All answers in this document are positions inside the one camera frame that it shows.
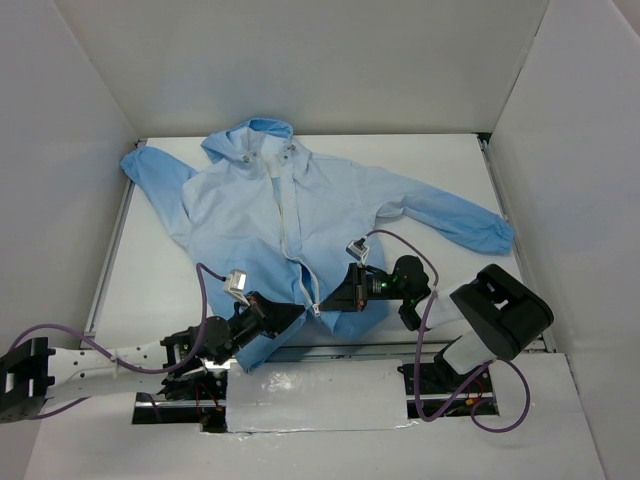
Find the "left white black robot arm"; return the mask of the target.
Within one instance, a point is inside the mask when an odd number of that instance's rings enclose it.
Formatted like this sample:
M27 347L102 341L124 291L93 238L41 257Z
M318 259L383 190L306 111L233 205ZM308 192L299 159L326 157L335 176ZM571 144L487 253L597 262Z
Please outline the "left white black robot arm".
M123 392L182 399L196 382L221 368L256 339L277 339L304 313L302 305L277 303L252 292L230 319L203 324L162 340L120 349L69 350L34 337L1 358L1 420L43 416L48 404Z

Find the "light blue zip jacket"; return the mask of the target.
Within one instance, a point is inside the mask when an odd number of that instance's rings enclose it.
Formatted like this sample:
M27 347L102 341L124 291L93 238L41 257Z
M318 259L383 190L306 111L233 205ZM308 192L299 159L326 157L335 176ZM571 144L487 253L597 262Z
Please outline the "light blue zip jacket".
M388 317L386 301L361 313L319 310L345 277L349 242L380 219L407 216L480 254L512 247L514 229L498 214L381 167L314 153L283 121L249 120L208 136L202 149L202 170L149 146L128 153L121 168L192 261L220 274L243 270L249 290L304 307L283 334L259 336L237 353L246 371L306 321L354 341Z

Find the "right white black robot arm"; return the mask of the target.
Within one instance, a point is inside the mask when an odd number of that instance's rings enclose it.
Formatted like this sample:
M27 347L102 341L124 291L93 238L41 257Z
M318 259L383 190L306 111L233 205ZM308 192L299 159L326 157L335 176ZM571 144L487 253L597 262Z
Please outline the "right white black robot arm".
M471 330L451 342L435 367L437 384L459 390L476 367L496 359L512 360L554 322L547 303L496 264L439 296L420 258L400 257L390 273L351 263L341 284L322 301L322 312L361 313L371 301L397 300L398 315L410 331L426 332L466 320Z

